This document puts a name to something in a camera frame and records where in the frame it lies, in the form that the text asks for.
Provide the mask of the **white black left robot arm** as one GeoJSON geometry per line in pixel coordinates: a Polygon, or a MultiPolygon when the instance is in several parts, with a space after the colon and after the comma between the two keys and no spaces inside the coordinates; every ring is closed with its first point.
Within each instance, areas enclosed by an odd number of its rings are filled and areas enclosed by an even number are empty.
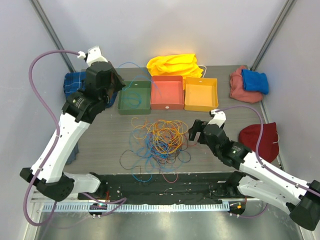
{"type": "Polygon", "coordinates": [[[60,202],[70,194],[89,193],[100,200],[107,192],[97,174],[64,172],[66,162],[83,133],[105,110],[114,93],[125,86],[109,61],[96,61],[85,71],[83,89],[71,93],[62,107],[58,126],[40,158],[20,176],[44,196],[60,202]]]}

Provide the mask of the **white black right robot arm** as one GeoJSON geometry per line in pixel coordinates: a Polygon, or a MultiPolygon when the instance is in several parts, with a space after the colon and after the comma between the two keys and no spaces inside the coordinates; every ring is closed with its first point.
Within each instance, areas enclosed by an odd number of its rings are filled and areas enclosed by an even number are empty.
{"type": "Polygon", "coordinates": [[[188,134],[189,140],[207,145],[224,165],[236,170],[235,178],[225,186],[230,197],[242,194],[260,199],[288,214],[300,227],[316,229],[320,221],[319,181],[307,182],[275,167],[243,144],[229,140],[223,128],[211,121],[196,119],[188,134]]]}

